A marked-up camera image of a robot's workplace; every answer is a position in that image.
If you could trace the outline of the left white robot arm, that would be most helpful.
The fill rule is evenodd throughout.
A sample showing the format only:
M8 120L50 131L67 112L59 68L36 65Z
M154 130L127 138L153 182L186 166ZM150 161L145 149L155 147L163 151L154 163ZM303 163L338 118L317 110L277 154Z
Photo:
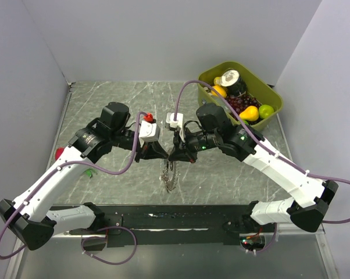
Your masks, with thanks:
M106 224L104 212L87 202L76 208L51 210L57 198L87 169L118 147L131 151L130 161L166 159L158 142L160 128L150 113L139 112L133 131L126 125L128 106L111 102L99 117L78 130L55 163L14 200L0 201L0 216L25 247L34 251L53 235L76 229L96 234Z

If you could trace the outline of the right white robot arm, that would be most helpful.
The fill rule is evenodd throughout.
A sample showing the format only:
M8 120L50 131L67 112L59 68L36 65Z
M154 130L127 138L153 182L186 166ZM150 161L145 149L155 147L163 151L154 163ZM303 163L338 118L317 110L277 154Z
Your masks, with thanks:
M202 105L196 111L200 130L190 132L183 114L168 113L166 127L174 132L174 147L168 160L195 163L198 152L219 148L223 154L236 158L268 176L290 197L273 202L251 202L242 218L248 231L257 231L269 223L292 223L314 233L320 227L338 184L311 178L290 165L287 158L271 155L274 148L252 127L234 125L222 107L214 103Z

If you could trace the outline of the large metal keyring with keys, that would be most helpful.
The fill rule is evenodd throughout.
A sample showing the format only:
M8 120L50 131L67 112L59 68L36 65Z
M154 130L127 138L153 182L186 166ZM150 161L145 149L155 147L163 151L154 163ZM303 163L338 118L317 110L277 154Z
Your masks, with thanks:
M172 162L168 159L164 159L160 166L160 183L165 191L170 194L178 183L179 172L177 171L177 161Z

